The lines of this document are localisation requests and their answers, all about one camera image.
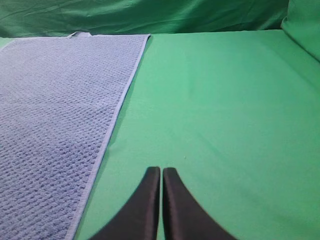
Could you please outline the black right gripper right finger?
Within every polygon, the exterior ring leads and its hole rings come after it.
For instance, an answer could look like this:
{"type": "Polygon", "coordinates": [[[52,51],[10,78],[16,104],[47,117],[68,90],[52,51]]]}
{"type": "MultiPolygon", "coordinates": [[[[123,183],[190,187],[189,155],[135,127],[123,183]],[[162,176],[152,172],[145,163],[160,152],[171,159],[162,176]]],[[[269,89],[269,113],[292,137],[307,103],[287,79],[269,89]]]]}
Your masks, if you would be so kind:
{"type": "Polygon", "coordinates": [[[192,196],[176,168],[162,172],[162,220],[167,240],[234,240],[192,196]]]}

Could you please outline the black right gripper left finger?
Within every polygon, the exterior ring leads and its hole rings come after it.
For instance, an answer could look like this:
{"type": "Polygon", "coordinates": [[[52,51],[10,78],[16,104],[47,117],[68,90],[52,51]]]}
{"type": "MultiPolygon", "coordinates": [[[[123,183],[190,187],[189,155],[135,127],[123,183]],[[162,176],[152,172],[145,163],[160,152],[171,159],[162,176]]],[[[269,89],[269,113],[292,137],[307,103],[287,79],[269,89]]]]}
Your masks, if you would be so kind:
{"type": "Polygon", "coordinates": [[[136,190],[93,240],[155,240],[160,208],[160,168],[148,167],[136,190]]]}

